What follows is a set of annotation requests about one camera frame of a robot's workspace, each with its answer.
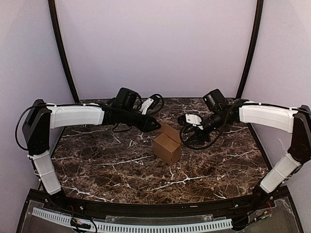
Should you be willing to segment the brown cardboard box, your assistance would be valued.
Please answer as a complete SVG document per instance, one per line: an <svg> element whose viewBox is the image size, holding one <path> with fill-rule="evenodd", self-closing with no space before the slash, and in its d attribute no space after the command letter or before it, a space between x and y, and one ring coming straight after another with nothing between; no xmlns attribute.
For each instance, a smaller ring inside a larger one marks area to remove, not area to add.
<svg viewBox="0 0 311 233"><path fill-rule="evenodd" d="M154 154L172 166L181 157L181 140L179 131L167 123L161 122L160 134L154 139Z"/></svg>

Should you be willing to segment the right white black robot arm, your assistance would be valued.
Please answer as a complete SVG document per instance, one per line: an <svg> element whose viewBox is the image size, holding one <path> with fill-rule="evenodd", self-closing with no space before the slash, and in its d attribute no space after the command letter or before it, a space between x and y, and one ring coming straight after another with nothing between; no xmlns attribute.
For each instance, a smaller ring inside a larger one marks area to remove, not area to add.
<svg viewBox="0 0 311 233"><path fill-rule="evenodd" d="M192 150L205 150L211 147L225 131L235 123L245 123L257 129L272 133L268 139L276 142L280 133L287 140L281 146L283 153L269 173L254 189L255 195L248 199L248 207L259 210L267 202L265 194L272 193L280 184L311 159L311 110L306 105L285 107L275 104L254 102L247 99L225 98L219 89L214 89L203 97L211 115L185 114L183 128L179 136L182 143Z"/></svg>

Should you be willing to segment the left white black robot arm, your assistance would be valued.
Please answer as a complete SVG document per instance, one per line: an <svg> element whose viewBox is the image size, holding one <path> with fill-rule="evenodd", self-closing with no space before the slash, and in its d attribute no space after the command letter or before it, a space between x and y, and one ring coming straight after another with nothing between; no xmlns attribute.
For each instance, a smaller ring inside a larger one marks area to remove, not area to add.
<svg viewBox="0 0 311 233"><path fill-rule="evenodd" d="M94 125L117 127L120 123L143 133L161 128L161 124L153 117L153 109L164 106L160 94L153 94L142 100L139 93L122 87L117 96L104 104L53 104L37 99L24 113L27 115L22 133L28 152L28 158L40 178L46 192L50 194L49 203L57 211L63 212L69 207L68 200L63 197L61 184L52 164L50 153L50 131L55 128Z"/></svg>

